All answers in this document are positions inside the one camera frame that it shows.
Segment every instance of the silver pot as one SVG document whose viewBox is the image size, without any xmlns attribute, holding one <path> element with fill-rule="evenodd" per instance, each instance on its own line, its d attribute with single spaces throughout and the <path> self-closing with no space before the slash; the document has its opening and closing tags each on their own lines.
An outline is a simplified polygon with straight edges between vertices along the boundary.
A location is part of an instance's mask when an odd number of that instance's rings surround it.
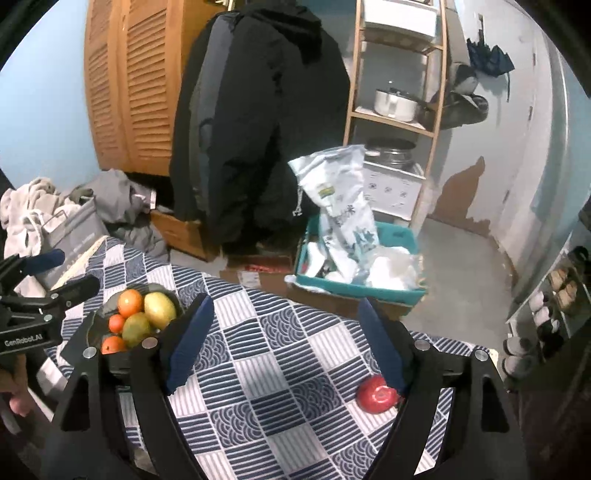
<svg viewBox="0 0 591 480">
<path fill-rule="evenodd" d="M 386 167 L 406 170 L 413 164 L 416 144 L 402 138 L 372 138 L 367 142 L 366 160 Z"/>
</svg>

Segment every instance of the cardboard box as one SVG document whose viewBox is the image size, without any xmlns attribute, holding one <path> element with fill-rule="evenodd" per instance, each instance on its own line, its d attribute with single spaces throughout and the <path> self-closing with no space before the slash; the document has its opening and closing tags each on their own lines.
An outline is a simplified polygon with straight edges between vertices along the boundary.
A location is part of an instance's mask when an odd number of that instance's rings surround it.
<svg viewBox="0 0 591 480">
<path fill-rule="evenodd" d="M 357 318 L 357 308 L 359 307 L 360 301 L 360 299 L 341 297 L 332 293 L 308 291 L 297 285 L 289 285 L 287 287 L 287 298 L 297 303 L 309 305 L 315 309 L 350 319 Z M 389 303 L 385 301 L 379 301 L 378 303 L 390 320 L 400 320 L 400 317 L 403 317 L 413 309 L 410 305 L 403 305 L 401 303 Z"/>
<path fill-rule="evenodd" d="M 238 283 L 249 288 L 266 291 L 287 297 L 285 276 L 293 271 L 292 257 L 265 257 L 262 255 L 231 255 L 228 265 L 220 272 L 220 278 L 231 283 Z M 251 271 L 247 268 L 257 265 L 274 272 Z"/>
</svg>

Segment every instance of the white shoe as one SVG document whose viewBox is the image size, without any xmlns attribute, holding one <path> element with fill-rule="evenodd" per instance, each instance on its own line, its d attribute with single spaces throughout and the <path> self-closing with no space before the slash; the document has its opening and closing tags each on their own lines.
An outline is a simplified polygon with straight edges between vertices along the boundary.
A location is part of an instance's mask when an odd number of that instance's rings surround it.
<svg viewBox="0 0 591 480">
<path fill-rule="evenodd" d="M 549 299 L 550 296 L 547 293 L 538 291 L 530 297 L 527 303 L 529 304 L 531 311 L 535 313 L 540 310 Z"/>
<path fill-rule="evenodd" d="M 535 323 L 535 326 L 536 327 L 539 327 L 544 322 L 547 322 L 548 320 L 550 320 L 550 317 L 552 316 L 552 313 L 553 313 L 552 312 L 552 307 L 544 306 L 540 310 L 538 310 L 534 314 L 534 323 Z"/>
</svg>

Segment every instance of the white towel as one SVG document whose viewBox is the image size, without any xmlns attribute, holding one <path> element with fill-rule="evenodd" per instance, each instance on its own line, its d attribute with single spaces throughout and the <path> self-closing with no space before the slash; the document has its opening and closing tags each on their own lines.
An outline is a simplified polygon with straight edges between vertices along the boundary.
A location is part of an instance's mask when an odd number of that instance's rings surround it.
<svg viewBox="0 0 591 480">
<path fill-rule="evenodd" d="M 0 199 L 0 224 L 7 232 L 4 258 L 38 255 L 43 232 L 51 232 L 80 205 L 56 191 L 50 179 L 38 177 L 16 190 L 8 189 Z M 46 292 L 33 277 L 25 278 L 15 288 L 25 297 L 44 297 Z"/>
</svg>

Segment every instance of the hood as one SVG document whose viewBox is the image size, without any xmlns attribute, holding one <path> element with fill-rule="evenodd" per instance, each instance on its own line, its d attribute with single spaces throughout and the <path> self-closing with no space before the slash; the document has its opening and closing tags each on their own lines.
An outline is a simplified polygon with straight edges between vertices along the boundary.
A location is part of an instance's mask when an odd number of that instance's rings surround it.
<svg viewBox="0 0 591 480">
<path fill-rule="evenodd" d="M 271 25 L 302 53 L 314 54 L 322 46 L 322 22 L 307 7 L 293 0 L 262 0 L 240 9 L 242 15 Z"/>
</svg>

